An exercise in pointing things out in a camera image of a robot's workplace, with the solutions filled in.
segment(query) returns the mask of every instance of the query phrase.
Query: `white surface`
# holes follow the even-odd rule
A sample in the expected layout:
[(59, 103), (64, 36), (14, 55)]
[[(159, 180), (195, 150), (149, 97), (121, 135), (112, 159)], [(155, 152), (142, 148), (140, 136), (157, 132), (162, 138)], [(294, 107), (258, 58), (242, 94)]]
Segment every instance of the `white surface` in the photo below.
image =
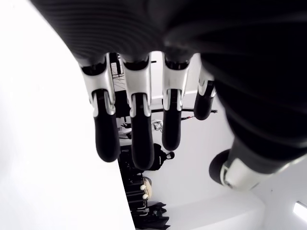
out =
[[(193, 107), (196, 94), (186, 94), (184, 107)], [(153, 100), (153, 106), (159, 99)], [(209, 177), (209, 165), (220, 152), (232, 145), (233, 135), (225, 119), (224, 110), (218, 99), (213, 101), (211, 114), (205, 121), (191, 118), (181, 122), (181, 142), (174, 151), (175, 158), (165, 161), (161, 169), (146, 172), (153, 182), (153, 201), (161, 201), (168, 207), (176, 207), (199, 200), (211, 199), (229, 192)], [(183, 112), (182, 117), (192, 112)], [(152, 119), (162, 119), (163, 113), (155, 113)], [(162, 134), (153, 132), (153, 141), (162, 146)]]
[(77, 62), (26, 1), (0, 1), (0, 28), (0, 230), (134, 229)]
[(300, 203), (296, 202), (293, 208), (293, 212), (301, 219), (307, 222), (307, 208)]
[(250, 192), (167, 209), (170, 230), (256, 230), (263, 213), (264, 204)]
[(253, 192), (266, 204), (265, 230), (305, 230), (306, 223), (293, 213), (299, 200), (307, 203), (307, 159), (258, 185)]

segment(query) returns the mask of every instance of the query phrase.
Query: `robotic hand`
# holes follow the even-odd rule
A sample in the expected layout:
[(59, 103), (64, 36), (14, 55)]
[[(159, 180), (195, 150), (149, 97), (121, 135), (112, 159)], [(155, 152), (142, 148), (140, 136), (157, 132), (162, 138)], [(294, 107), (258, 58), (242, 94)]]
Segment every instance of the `robotic hand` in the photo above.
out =
[(132, 151), (142, 170), (153, 163), (150, 55), (164, 53), (163, 145), (180, 142), (189, 61), (201, 53), (194, 106), (204, 120), (216, 92), (235, 135), (212, 161), (218, 183), (249, 190), (302, 160), (307, 151), (307, 6), (273, 0), (31, 0), (66, 43), (94, 107), (102, 160), (119, 155), (109, 52), (124, 60)]

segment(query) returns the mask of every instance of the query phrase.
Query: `light fixture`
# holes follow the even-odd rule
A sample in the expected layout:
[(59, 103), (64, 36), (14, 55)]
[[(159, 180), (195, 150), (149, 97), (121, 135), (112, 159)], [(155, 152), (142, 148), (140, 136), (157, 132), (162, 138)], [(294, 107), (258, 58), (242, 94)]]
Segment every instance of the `light fixture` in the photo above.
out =
[(307, 206), (304, 205), (302, 202), (296, 202), (293, 208), (293, 212), (307, 222)]

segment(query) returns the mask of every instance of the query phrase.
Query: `silver metal bracket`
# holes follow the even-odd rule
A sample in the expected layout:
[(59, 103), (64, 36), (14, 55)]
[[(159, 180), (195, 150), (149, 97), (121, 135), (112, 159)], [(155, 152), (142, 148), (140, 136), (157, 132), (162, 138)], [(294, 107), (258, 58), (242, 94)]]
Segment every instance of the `silver metal bracket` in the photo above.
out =
[(266, 180), (273, 174), (263, 174), (250, 169), (239, 158), (236, 158), (227, 167), (227, 162), (222, 165), (220, 179), (222, 185), (235, 190), (247, 191), (254, 188), (261, 181)]
[[(132, 95), (132, 106), (130, 109), (130, 117), (135, 117), (136, 116), (136, 99), (135, 99), (135, 94)], [(143, 110), (144, 110), (144, 115), (146, 117), (150, 117), (152, 114), (152, 111), (148, 105), (148, 100), (146, 94), (143, 94)]]
[[(214, 77), (202, 66), (198, 81), (198, 92), (201, 96), (205, 94), (209, 81), (214, 81)], [(211, 97), (214, 97), (215, 95), (216, 90), (214, 88), (211, 92)]]
[(132, 96), (135, 93), (144, 93), (145, 99), (147, 101), (146, 104), (148, 106), (150, 106), (151, 104), (151, 100), (152, 100), (151, 84), (152, 82), (151, 82), (150, 65), (151, 65), (150, 55), (148, 57), (148, 64), (144, 69), (130, 70), (126, 68), (125, 65), (123, 65), (124, 74), (126, 78), (126, 93), (127, 93), (127, 99), (128, 99), (130, 108), (133, 108)]
[(115, 92), (114, 92), (114, 85), (112, 74), (110, 70), (110, 60), (109, 55), (106, 55), (106, 69), (98, 75), (90, 76), (85, 74), (82, 71), (86, 90), (90, 99), (90, 103), (94, 107), (94, 117), (98, 116), (98, 105), (97, 105), (97, 97), (96, 94), (93, 93), (95, 90), (105, 90), (105, 105), (106, 105), (106, 112), (109, 115), (113, 115), (115, 113)]
[(172, 89), (178, 90), (177, 110), (182, 110), (182, 99), (186, 91), (189, 65), (185, 69), (174, 70), (167, 67), (165, 56), (163, 55), (163, 108), (170, 108), (170, 93)]

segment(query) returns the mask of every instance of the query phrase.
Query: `white wall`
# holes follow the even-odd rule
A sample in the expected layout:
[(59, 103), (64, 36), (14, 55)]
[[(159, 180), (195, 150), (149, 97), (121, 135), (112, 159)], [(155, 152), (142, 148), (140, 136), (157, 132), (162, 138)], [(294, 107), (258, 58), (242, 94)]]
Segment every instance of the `white wall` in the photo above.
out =
[(229, 192), (167, 210), (170, 230), (257, 230), (264, 204), (251, 192)]
[(254, 193), (266, 204), (265, 230), (305, 230), (307, 223), (293, 213), (298, 200), (307, 200), (307, 160), (261, 183)]
[(69, 50), (27, 1), (1, 0), (0, 28), (0, 229), (134, 229)]

